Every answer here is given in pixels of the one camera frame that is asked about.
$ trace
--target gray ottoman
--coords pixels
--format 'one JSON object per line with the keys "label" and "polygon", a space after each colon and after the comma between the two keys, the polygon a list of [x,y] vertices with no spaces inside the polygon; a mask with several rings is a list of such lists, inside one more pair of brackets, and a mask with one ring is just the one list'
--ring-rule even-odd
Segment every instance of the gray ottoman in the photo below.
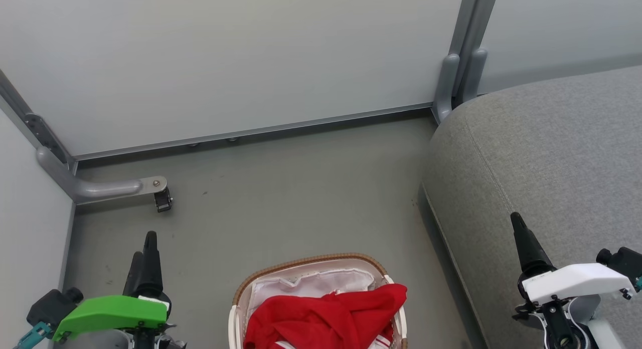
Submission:
{"label": "gray ottoman", "polygon": [[[429,145],[424,191],[491,349],[541,349],[511,319],[523,303],[509,215],[554,265],[601,248],[642,252],[642,66],[505,89],[461,105]],[[642,347],[642,297],[603,296],[598,315]]]}

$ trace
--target metal bracket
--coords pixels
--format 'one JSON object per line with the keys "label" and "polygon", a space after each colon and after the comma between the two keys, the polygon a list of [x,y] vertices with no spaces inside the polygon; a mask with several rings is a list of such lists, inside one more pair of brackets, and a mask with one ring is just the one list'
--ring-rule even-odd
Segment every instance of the metal bracket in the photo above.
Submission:
{"label": "metal bracket", "polygon": [[93,183],[72,175],[46,147],[37,148],[36,159],[38,159],[38,164],[46,173],[77,205],[164,192],[169,204],[163,203],[163,207],[161,207],[158,206],[157,200],[156,207],[158,212],[169,210],[172,207],[172,200],[167,189],[167,179],[163,176],[119,182]]}
{"label": "metal bracket", "polygon": [[68,163],[70,161],[71,156],[39,114],[33,112],[27,113],[25,114],[24,121],[27,128],[36,136],[38,141],[51,150],[51,153],[53,153],[60,162]]}
{"label": "metal bracket", "polygon": [[470,54],[470,60],[466,68],[467,72],[463,77],[455,99],[458,105],[477,97],[477,89],[479,88],[479,82],[482,80],[486,57],[488,57],[488,51],[485,48],[478,48]]}
{"label": "metal bracket", "polygon": [[432,107],[433,115],[438,125],[452,112],[452,88],[454,87],[458,66],[459,55],[457,54],[450,54],[443,59]]}

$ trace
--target teal connector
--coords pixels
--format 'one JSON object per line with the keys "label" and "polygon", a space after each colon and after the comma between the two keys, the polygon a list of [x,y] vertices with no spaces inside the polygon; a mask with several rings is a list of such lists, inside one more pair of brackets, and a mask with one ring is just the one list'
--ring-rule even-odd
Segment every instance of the teal connector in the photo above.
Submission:
{"label": "teal connector", "polygon": [[34,328],[23,336],[14,349],[32,349],[51,333],[51,328],[44,322],[35,324]]}

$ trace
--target green plastic bracket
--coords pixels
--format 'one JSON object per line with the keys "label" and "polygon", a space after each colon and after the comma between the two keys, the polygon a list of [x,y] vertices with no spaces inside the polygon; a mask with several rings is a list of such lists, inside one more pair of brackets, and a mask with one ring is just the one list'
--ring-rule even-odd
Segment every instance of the green plastic bracket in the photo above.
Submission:
{"label": "green plastic bracket", "polygon": [[99,330],[158,328],[165,322],[167,307],[162,303],[122,295],[101,296],[83,301],[62,319],[53,340],[75,339],[81,333]]}

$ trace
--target white fabric liner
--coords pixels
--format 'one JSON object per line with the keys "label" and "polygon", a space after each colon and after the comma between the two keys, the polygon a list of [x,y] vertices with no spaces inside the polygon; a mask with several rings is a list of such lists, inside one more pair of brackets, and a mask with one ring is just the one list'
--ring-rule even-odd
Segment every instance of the white fabric liner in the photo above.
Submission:
{"label": "white fabric liner", "polygon": [[360,269],[335,269],[312,273],[295,278],[294,282],[286,278],[257,280],[252,284],[247,317],[251,317],[264,301],[277,295],[320,298],[331,292],[340,294],[369,289],[374,289],[374,276]]}

